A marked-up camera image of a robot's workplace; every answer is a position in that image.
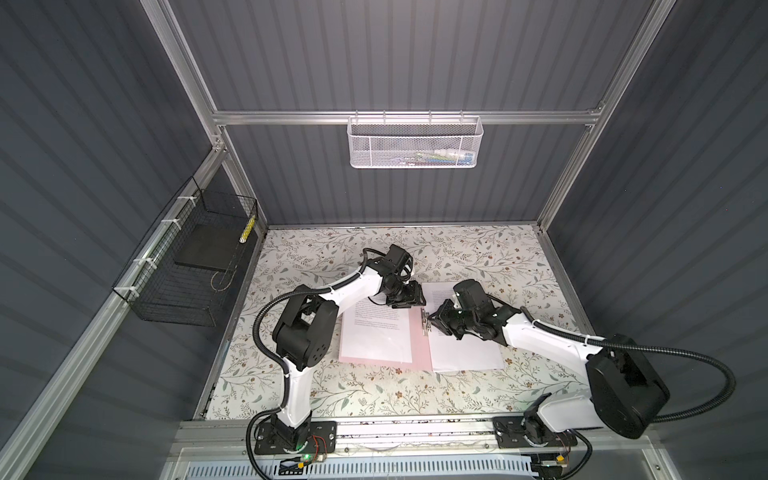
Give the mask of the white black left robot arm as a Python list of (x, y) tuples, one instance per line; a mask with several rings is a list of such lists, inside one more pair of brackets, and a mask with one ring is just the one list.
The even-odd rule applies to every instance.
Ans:
[(384, 295), (392, 309), (426, 304), (422, 286), (412, 278), (414, 260), (392, 244), (387, 252), (363, 250), (359, 267), (323, 287), (299, 285), (270, 300), (257, 313), (252, 338), (257, 349), (282, 371), (280, 405), (260, 413), (293, 450), (310, 437), (310, 389), (313, 369), (325, 357), (338, 317), (360, 301)]

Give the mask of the pink file folder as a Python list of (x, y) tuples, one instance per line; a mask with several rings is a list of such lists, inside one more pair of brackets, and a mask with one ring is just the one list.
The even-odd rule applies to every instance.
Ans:
[(420, 310), (424, 307), (412, 307), (408, 309), (410, 311), (410, 327), (411, 327), (411, 347), (413, 353), (413, 361), (411, 363), (394, 363), (394, 362), (378, 362), (378, 361), (360, 361), (353, 360), (352, 362), (339, 360), (345, 363), (373, 365), (373, 366), (385, 366), (392, 368), (400, 368), (403, 370), (421, 370), (427, 372), (432, 371), (430, 347), (428, 336), (422, 334)]

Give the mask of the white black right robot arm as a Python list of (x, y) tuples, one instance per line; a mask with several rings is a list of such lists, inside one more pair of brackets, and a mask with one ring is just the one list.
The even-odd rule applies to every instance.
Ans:
[(532, 446), (546, 446), (557, 435), (579, 429), (607, 428), (637, 439), (670, 399), (668, 387), (631, 338), (575, 335), (488, 294), (473, 279), (455, 284), (448, 298), (429, 301), (426, 321), (456, 341), (474, 338), (540, 355), (588, 384), (587, 392), (544, 393), (524, 411), (514, 430)]

